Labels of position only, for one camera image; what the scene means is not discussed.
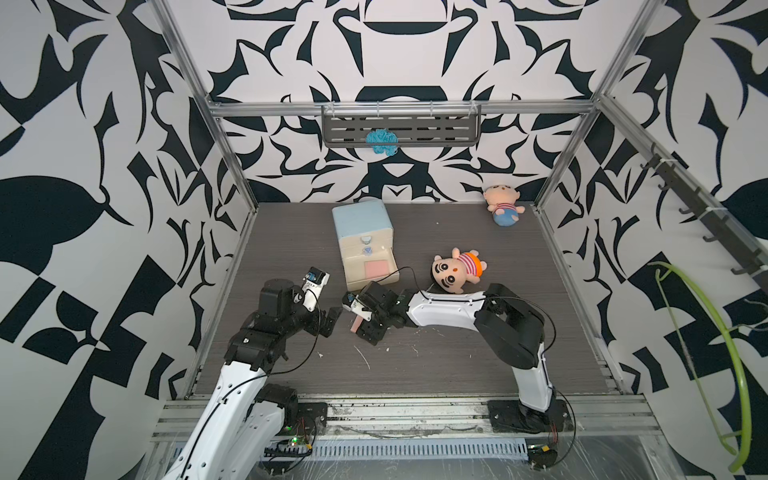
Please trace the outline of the pink sticky note pad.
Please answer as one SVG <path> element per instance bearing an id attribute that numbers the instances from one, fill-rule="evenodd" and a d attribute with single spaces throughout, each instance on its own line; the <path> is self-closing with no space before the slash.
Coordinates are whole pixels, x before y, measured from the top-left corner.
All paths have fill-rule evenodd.
<path id="1" fill-rule="evenodd" d="M 364 273 L 366 280 L 375 280 L 389 275 L 391 268 L 387 260 L 370 260 L 364 262 Z"/>
<path id="2" fill-rule="evenodd" d="M 361 324 L 362 324 L 362 322 L 363 322 L 363 321 L 364 321 L 364 318 L 363 318 L 363 317 L 361 317 L 361 316 L 357 316 L 357 317 L 355 318 L 355 320 L 353 321 L 353 323 L 352 323 L 351 327 L 350 327 L 350 331 L 351 331 L 352 333 L 356 333 L 356 332 L 358 331 L 358 329 L 360 328 L 360 326 L 361 326 Z"/>

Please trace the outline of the pale blue drawer box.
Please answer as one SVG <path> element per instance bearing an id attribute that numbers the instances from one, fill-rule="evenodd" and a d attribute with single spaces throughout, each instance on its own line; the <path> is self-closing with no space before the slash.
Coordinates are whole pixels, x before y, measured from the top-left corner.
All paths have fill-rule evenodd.
<path id="1" fill-rule="evenodd" d="M 337 206 L 332 209 L 332 216 L 348 291 L 360 291 L 370 281 L 382 284 L 399 281 L 393 251 L 394 228 L 381 200 Z M 366 280 L 364 262 L 370 260 L 387 260 L 391 273 L 384 278 Z"/>

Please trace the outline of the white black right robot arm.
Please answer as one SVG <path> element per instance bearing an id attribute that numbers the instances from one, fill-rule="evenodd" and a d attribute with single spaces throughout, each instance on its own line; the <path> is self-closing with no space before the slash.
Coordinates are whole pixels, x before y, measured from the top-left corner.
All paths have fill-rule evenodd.
<path id="1" fill-rule="evenodd" d="M 512 368 L 524 410 L 544 414 L 551 407 L 555 393 L 545 360 L 548 316 L 501 284 L 471 294 L 397 293 L 372 281 L 358 293 L 346 293 L 342 306 L 358 317 L 353 332 L 372 345 L 391 328 L 474 331 Z"/>

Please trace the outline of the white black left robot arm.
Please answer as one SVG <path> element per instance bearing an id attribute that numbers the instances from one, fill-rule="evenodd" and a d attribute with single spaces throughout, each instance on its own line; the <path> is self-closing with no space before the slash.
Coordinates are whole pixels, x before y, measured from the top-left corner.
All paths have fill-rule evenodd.
<path id="1" fill-rule="evenodd" d="M 288 340 L 299 332 L 330 337 L 341 314 L 319 298 L 328 273 L 312 267 L 303 281 L 271 279 L 257 309 L 231 337 L 211 398 L 168 479 L 245 479 L 274 438 L 298 419 L 295 389 L 270 383 Z"/>

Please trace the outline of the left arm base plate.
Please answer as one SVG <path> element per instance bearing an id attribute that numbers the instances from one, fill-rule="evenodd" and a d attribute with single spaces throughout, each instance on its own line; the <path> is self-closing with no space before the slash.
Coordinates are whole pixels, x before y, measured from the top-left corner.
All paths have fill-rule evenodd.
<path id="1" fill-rule="evenodd" d="M 329 404 L 327 402 L 299 401 L 290 404 L 285 410 L 284 426 L 280 434 L 319 435 L 327 426 Z"/>

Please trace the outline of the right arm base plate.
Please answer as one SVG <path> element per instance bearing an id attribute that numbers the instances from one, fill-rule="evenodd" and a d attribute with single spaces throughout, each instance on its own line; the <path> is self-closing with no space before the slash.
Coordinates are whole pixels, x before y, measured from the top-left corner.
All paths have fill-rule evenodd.
<path id="1" fill-rule="evenodd" d="M 519 400 L 489 400 L 486 405 L 491 427 L 497 433 L 543 434 L 574 426 L 570 407 L 562 398 L 552 400 L 545 412 L 526 407 Z"/>

